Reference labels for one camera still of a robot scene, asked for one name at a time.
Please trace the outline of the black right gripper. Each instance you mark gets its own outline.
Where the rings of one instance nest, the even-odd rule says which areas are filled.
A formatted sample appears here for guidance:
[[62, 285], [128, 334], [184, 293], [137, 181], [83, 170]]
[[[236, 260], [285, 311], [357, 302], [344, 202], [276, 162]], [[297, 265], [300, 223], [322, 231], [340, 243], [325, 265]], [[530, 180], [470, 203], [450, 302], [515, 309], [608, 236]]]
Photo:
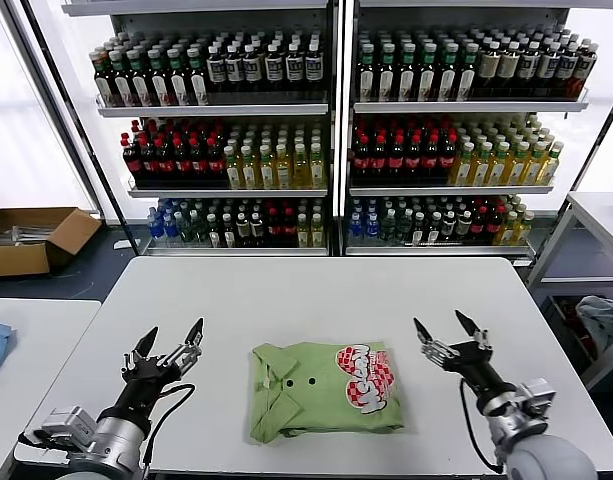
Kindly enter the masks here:
[[515, 386], [505, 382], [490, 364], [492, 346], [488, 331], [480, 329], [472, 318], [460, 310], [456, 310], [455, 315], [472, 340], [449, 347], [434, 339], [425, 326], [414, 317], [421, 352], [438, 367], [461, 375], [477, 398], [477, 409], [485, 411], [487, 405], [495, 398], [515, 392]]

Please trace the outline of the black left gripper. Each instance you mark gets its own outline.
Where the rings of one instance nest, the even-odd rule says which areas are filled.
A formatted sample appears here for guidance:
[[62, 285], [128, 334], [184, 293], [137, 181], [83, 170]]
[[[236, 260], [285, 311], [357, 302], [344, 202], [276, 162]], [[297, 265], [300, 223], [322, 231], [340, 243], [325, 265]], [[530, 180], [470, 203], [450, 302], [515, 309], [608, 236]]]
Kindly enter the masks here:
[[134, 425], [150, 425], [150, 414], [165, 386], [179, 381], [202, 355], [204, 318], [189, 330], [185, 341], [159, 365], [159, 357], [148, 358], [155, 343], [158, 327], [141, 337], [135, 347], [124, 354], [122, 378], [125, 386], [114, 405], [100, 413], [100, 419], [118, 418]]

